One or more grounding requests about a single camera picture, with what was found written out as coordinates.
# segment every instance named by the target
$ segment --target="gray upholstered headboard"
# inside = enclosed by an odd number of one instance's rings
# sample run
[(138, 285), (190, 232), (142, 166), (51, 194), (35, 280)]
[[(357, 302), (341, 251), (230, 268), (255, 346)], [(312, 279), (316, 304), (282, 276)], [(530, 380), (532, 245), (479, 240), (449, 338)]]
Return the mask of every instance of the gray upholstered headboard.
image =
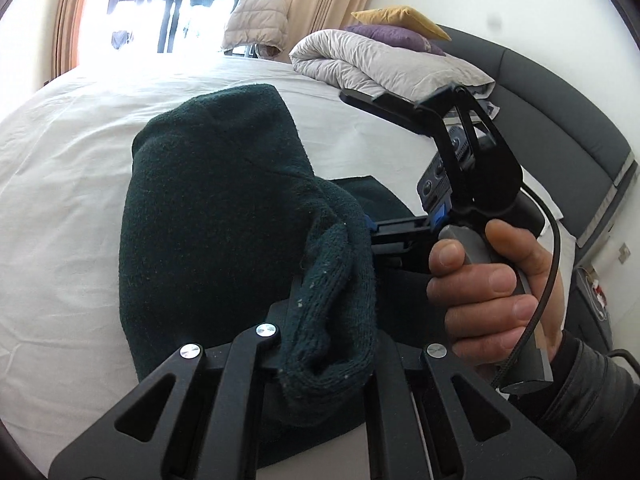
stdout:
[(521, 165), (548, 190), (578, 240), (584, 260), (615, 218), (638, 164), (629, 143), (600, 109), (562, 78), (524, 56), (443, 27), (438, 45), (496, 81), (495, 124)]

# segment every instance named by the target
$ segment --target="folded duvet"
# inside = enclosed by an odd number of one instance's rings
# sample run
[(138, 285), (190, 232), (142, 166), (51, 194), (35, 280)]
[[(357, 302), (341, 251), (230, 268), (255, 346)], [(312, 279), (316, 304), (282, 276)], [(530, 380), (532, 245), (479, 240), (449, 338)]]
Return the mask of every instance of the folded duvet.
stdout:
[[(289, 57), (296, 72), (371, 96), (390, 91), (419, 101), (455, 82), (467, 86), (476, 99), (484, 100), (495, 86), (491, 77), (463, 59), (388, 46), (345, 30), (309, 34)], [(489, 102), (482, 105), (489, 117), (495, 117), (497, 107)]]

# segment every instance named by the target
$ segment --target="electrical outlet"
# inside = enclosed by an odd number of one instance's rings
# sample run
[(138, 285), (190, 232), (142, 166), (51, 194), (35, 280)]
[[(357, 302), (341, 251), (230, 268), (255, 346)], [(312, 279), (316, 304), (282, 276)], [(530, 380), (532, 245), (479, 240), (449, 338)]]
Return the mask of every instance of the electrical outlet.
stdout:
[(626, 244), (622, 244), (619, 248), (619, 251), (620, 256), (618, 256), (618, 261), (623, 264), (629, 259), (629, 256), (631, 256), (631, 251), (626, 246)]

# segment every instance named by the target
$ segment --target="wall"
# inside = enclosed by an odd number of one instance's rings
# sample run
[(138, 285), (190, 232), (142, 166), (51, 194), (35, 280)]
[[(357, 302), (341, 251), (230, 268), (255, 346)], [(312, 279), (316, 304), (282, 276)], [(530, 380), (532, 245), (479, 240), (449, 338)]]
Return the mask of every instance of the wall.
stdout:
[(50, 79), (58, 0), (13, 0), (0, 20), (0, 120)]
[[(609, 0), (370, 0), (368, 7), (399, 4), (512, 48), (558, 74), (609, 116), (640, 158), (640, 52)], [(623, 241), (632, 255), (623, 266), (606, 258), (599, 270), (616, 343), (640, 356), (639, 214), (636, 186), (609, 242), (614, 256)]]

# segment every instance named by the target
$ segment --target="human hand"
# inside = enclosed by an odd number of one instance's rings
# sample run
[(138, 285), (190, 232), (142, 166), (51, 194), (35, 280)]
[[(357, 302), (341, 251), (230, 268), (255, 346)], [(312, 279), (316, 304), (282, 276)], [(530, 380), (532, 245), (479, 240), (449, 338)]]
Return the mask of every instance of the human hand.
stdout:
[[(452, 349), (476, 367), (508, 357), (533, 316), (551, 268), (551, 254), (531, 232), (491, 220), (485, 234), (494, 250), (527, 276), (532, 296), (511, 296), (516, 274), (505, 264), (464, 266), (465, 251), (459, 241), (441, 240), (429, 255), (435, 277), (427, 286), (427, 296), (435, 306), (447, 307), (445, 326)], [(541, 320), (550, 361), (562, 341), (563, 315), (564, 293), (558, 272)]]

